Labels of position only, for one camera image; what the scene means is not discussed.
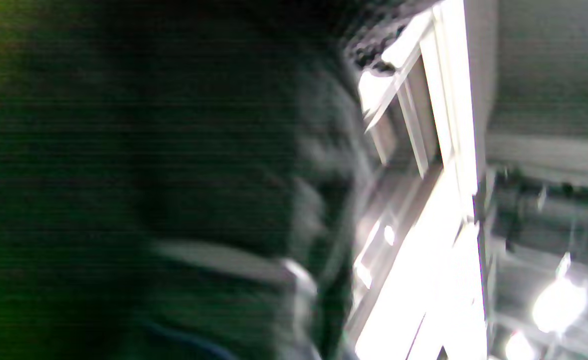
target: ceiling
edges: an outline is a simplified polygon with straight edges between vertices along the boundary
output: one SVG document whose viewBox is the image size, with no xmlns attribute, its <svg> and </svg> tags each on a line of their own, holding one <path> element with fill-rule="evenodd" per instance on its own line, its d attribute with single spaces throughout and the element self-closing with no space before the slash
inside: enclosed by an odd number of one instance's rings
<svg viewBox="0 0 588 360">
<path fill-rule="evenodd" d="M 545 360 L 588 360 L 588 307 L 562 338 L 531 319 L 568 249 L 568 277 L 588 287 L 588 0 L 497 0 L 495 11 L 494 39 L 472 34 L 487 29 L 487 16 L 468 20 L 470 63 L 485 64 L 471 66 L 475 107 L 489 109 L 474 117 L 492 175 L 484 236 L 492 355 L 504 359 L 504 342 L 521 330 Z M 479 49 L 493 41 L 495 100 L 479 80 L 492 63 Z"/>
</svg>

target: person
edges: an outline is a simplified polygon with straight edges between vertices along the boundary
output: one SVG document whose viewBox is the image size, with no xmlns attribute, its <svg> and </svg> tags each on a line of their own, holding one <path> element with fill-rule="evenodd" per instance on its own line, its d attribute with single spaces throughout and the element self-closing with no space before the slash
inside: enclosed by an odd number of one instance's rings
<svg viewBox="0 0 588 360">
<path fill-rule="evenodd" d="M 141 316 L 160 342 L 287 358 L 265 321 L 292 292 L 194 266 L 207 244 L 237 251 L 214 268 L 256 260 L 232 273 L 303 269 L 307 355 L 339 358 L 356 80 L 432 3 L 0 1 L 0 359 L 169 359 L 136 347 Z"/>
</svg>

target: bright light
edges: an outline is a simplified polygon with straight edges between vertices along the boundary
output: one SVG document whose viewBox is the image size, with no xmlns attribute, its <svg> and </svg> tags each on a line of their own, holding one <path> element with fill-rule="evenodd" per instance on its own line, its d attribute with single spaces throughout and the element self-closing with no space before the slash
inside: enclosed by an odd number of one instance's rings
<svg viewBox="0 0 588 360">
<path fill-rule="evenodd" d="M 505 358 L 507 360 L 534 360 L 536 351 L 522 332 L 515 332 L 505 344 Z"/>
<path fill-rule="evenodd" d="M 385 226 L 385 241 L 388 244 L 393 245 L 395 237 L 396 235 L 394 234 L 394 230 L 392 229 L 392 227 L 389 225 Z"/>
<path fill-rule="evenodd" d="M 557 278 L 536 300 L 532 317 L 544 333 L 564 332 L 576 321 L 587 303 L 587 291 L 566 278 Z"/>
<path fill-rule="evenodd" d="M 358 277 L 363 281 L 367 289 L 372 286 L 372 275 L 362 264 L 359 264 L 356 267 L 356 275 L 358 275 Z"/>
</svg>

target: window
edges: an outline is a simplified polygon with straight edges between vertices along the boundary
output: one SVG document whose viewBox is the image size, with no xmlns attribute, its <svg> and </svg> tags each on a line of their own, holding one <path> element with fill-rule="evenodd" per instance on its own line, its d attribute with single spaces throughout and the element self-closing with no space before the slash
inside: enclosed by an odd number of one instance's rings
<svg viewBox="0 0 588 360">
<path fill-rule="evenodd" d="M 425 66 L 419 55 L 406 78 L 365 117 L 369 159 L 375 169 L 423 177 L 439 153 Z"/>
<path fill-rule="evenodd" d="M 375 176 L 356 241 L 354 307 L 348 324 L 353 339 L 443 169 L 419 39 L 395 75 L 376 78 L 364 73 L 359 86 Z"/>
</svg>

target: ceiling light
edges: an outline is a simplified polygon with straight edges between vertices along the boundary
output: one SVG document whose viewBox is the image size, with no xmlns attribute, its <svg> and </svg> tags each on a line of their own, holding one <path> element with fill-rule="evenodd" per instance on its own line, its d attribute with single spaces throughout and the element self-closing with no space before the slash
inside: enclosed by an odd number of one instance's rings
<svg viewBox="0 0 588 360">
<path fill-rule="evenodd" d="M 583 312 L 586 303 L 587 291 L 560 277 L 540 294 L 532 317 L 542 332 L 563 333 Z"/>
<path fill-rule="evenodd" d="M 388 244 L 393 245 L 395 237 L 396 235 L 394 234 L 394 230 L 392 229 L 392 227 L 389 225 L 385 226 L 385 241 Z"/>
<path fill-rule="evenodd" d="M 535 360 L 536 351 L 529 344 L 525 335 L 518 331 L 512 333 L 505 344 L 505 358 L 507 360 Z"/>
</svg>

